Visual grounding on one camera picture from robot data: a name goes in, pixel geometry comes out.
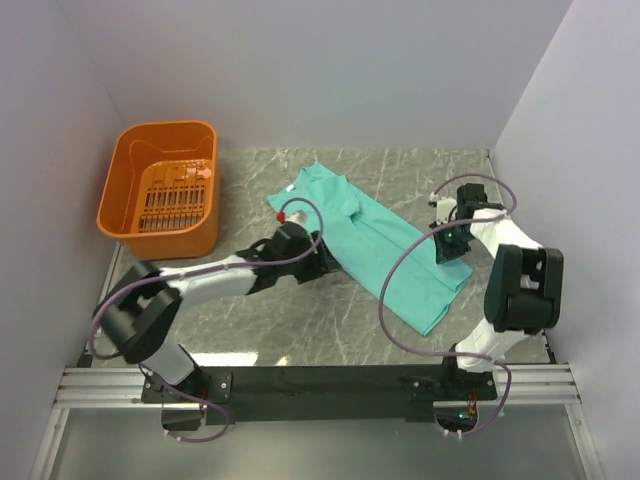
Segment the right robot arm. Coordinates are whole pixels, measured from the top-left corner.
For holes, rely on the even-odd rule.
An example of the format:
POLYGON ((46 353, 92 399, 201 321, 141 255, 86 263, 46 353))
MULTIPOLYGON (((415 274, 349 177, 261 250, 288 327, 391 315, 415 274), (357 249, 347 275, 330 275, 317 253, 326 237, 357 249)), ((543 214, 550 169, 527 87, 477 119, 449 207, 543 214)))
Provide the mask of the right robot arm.
POLYGON ((478 393, 494 399, 492 374, 517 343, 554 327, 560 316, 564 256, 530 238, 508 209, 488 200, 484 186, 466 183, 456 196, 430 195, 436 219, 430 224, 436 263, 446 265, 471 250, 476 240, 493 259, 485 288, 483 317, 454 344, 425 393, 436 401, 461 401, 478 393))

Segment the teal t shirt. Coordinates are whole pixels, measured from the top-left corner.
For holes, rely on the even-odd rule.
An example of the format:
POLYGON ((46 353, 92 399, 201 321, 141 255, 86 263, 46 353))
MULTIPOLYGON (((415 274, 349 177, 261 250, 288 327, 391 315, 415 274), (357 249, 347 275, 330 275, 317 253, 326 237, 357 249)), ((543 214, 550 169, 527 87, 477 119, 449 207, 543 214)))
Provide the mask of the teal t shirt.
MULTIPOLYGON (((390 269, 422 232, 319 163, 300 170, 289 187, 267 197, 276 211, 303 210, 306 227, 319 229, 342 269, 379 296, 390 269)), ((436 263, 434 241, 421 243, 398 267, 384 295, 384 305, 421 335, 428 334, 472 276, 461 260, 436 263)))

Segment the orange plastic basket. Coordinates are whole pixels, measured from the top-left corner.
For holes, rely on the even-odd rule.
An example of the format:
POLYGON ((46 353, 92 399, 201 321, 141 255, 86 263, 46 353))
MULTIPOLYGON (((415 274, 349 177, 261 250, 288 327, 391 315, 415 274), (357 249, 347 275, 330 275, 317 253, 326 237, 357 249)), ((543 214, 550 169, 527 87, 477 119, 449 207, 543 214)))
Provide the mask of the orange plastic basket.
POLYGON ((198 258, 218 240, 218 136, 200 121, 145 123, 117 140, 96 223, 141 260, 198 258))

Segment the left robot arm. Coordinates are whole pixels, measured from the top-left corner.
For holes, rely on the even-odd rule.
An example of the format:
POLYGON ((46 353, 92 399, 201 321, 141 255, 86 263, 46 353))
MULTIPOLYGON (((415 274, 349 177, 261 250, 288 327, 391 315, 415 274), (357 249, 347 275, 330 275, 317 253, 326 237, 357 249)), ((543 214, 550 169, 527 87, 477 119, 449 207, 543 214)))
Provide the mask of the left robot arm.
POLYGON ((246 296, 285 276, 303 284, 340 270, 318 231, 287 220, 275 233, 216 262, 158 269, 134 265, 94 310, 90 332, 103 332, 117 355, 150 371, 150 386, 176 401, 217 400, 204 370, 167 336, 180 310, 246 296))

